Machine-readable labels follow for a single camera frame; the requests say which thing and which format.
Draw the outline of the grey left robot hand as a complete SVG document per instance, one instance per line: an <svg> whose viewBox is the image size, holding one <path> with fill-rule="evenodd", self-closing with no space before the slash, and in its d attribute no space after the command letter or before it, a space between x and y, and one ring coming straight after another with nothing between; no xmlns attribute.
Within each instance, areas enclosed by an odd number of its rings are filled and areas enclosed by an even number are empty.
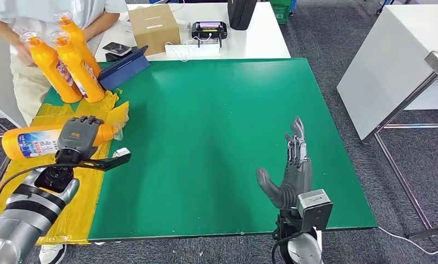
<svg viewBox="0 0 438 264"><path fill-rule="evenodd" d="M79 153L86 153L98 147L102 142L96 138L102 124L104 124L104 121L93 115L83 115L69 119L63 125L59 134L58 150L66 148L76 150Z"/></svg>

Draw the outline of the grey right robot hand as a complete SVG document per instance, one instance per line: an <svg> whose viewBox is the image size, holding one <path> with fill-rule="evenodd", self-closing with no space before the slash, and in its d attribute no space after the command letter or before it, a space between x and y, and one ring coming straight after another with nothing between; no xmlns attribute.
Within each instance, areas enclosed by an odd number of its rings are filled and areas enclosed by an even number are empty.
<svg viewBox="0 0 438 264"><path fill-rule="evenodd" d="M292 135L285 134L287 160L280 185L270 180L264 168L257 169L259 187L280 210L296 207L298 195L311 190L311 160L307 155L304 126L299 116L294 118L290 128Z"/></svg>

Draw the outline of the person's right hand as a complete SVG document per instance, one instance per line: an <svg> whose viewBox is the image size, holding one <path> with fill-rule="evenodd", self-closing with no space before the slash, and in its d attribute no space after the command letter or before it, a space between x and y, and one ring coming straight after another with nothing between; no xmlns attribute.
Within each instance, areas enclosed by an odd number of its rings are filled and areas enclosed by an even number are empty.
<svg viewBox="0 0 438 264"><path fill-rule="evenodd" d="M36 64L30 53L30 45L28 43L19 43L13 45L17 52L18 59L23 62L26 66L35 67Z"/></svg>

